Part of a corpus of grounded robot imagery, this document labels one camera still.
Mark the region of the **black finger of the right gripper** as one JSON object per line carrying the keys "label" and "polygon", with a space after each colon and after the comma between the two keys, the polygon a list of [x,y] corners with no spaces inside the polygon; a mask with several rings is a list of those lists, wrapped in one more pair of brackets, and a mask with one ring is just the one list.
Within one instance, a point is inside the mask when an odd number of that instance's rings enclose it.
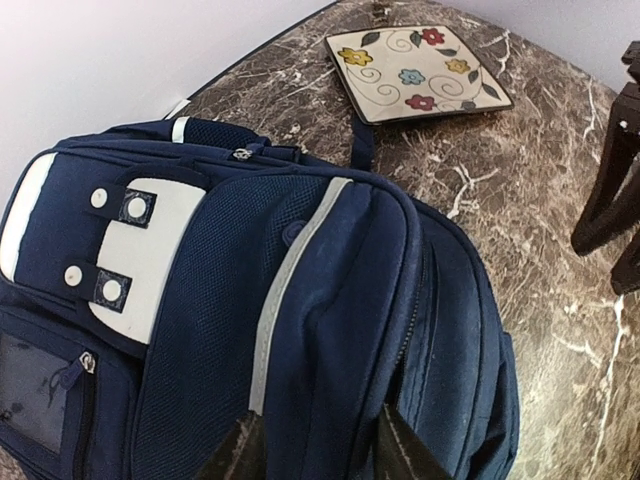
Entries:
{"label": "black finger of the right gripper", "polygon": [[596,181],[571,235],[571,246],[586,256],[639,224],[639,43],[621,57],[632,80],[614,100]]}

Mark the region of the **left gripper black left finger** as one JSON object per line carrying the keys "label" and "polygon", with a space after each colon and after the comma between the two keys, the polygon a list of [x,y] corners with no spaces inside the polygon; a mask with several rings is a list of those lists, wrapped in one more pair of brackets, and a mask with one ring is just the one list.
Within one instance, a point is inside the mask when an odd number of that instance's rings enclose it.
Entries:
{"label": "left gripper black left finger", "polygon": [[264,418],[248,411],[206,460],[198,480],[263,480],[267,472]]}

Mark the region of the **navy blue student backpack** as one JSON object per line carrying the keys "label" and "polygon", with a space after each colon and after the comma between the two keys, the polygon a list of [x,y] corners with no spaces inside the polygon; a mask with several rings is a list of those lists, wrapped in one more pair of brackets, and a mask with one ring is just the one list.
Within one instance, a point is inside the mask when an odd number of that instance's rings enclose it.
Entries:
{"label": "navy blue student backpack", "polygon": [[248,411],[265,479],[376,479],[392,405],[450,479],[517,455],[484,264],[369,171],[181,117],[35,156],[1,223],[1,445],[31,479],[196,479]]}

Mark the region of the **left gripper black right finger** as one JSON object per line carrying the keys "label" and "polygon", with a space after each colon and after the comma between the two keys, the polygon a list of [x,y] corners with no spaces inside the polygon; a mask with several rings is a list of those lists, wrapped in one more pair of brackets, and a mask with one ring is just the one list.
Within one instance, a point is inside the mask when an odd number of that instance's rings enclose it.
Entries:
{"label": "left gripper black right finger", "polygon": [[381,480],[449,480],[416,433],[392,405],[378,417],[375,441],[375,478]]}

